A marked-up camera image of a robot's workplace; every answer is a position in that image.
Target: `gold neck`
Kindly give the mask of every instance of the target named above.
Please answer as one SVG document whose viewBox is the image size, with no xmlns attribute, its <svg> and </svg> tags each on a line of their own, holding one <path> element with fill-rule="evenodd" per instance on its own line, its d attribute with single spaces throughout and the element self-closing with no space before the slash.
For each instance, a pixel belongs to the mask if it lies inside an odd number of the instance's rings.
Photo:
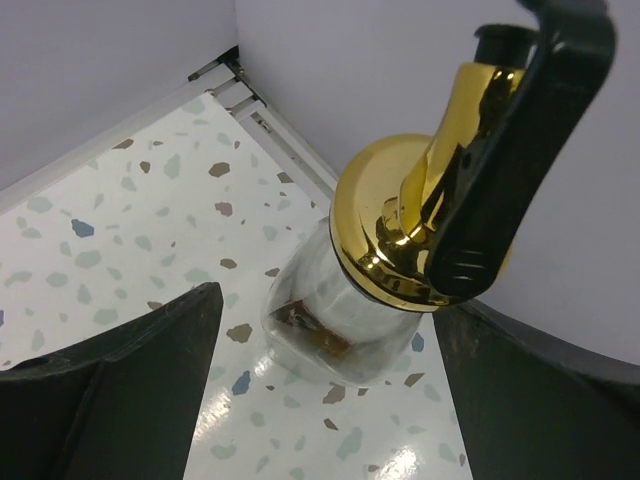
<svg viewBox="0 0 640 480">
<path fill-rule="evenodd" d="M 462 65 L 436 136 L 383 138 L 360 152 L 340 177 L 330 214 L 338 258 L 353 281 L 382 303 L 433 311 L 456 299 L 427 281 L 429 249 L 456 192 L 464 149 L 482 148 L 524 71 Z"/>
</svg>

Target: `gray wall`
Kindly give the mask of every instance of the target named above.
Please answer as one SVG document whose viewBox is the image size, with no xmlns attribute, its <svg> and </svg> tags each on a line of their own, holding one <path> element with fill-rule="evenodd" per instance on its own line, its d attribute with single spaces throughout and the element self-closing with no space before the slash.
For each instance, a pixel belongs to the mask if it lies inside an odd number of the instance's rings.
<svg viewBox="0 0 640 480">
<path fill-rule="evenodd" d="M 433 133 L 486 22 L 535 25 L 515 0 L 237 0 L 242 62 L 338 171 L 362 147 Z M 640 364 L 640 2 L 611 0 L 619 53 L 531 207 L 489 305 Z"/>
<path fill-rule="evenodd" d="M 5 0 L 0 190 L 237 44 L 233 0 Z"/>
</svg>

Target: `table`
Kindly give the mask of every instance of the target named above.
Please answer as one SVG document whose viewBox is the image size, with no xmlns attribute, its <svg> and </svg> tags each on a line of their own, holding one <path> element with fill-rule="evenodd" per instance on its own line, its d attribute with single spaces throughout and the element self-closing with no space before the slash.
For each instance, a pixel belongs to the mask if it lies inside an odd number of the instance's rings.
<svg viewBox="0 0 640 480">
<path fill-rule="evenodd" d="M 266 354 L 261 303 L 324 213 L 209 93 L 114 143 L 0 216 L 2 369 L 216 281 L 186 479 L 471 478 L 430 316 L 368 390 Z"/>
</svg>

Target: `glossy black handle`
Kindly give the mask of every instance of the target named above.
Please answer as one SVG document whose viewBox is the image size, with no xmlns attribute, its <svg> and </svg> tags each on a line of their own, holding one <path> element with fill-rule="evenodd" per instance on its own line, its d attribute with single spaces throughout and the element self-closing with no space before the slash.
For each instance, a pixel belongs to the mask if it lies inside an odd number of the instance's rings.
<svg viewBox="0 0 640 480">
<path fill-rule="evenodd" d="M 538 187 L 615 53 L 615 28 L 603 0 L 518 2 L 538 19 L 538 47 L 486 147 L 467 152 L 471 161 L 464 163 L 474 167 L 462 172 L 425 269 L 435 290 L 460 299 L 493 284 Z"/>
</svg>

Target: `transparent glass container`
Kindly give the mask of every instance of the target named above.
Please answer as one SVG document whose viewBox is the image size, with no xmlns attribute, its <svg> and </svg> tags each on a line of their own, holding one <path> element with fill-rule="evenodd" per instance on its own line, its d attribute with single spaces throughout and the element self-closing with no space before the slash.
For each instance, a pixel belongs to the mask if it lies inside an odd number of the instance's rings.
<svg viewBox="0 0 640 480">
<path fill-rule="evenodd" d="M 365 387 L 383 379 L 421 316 L 356 290 L 338 263 L 324 218 L 276 277 L 262 324 L 276 362 L 311 380 Z"/>
</svg>

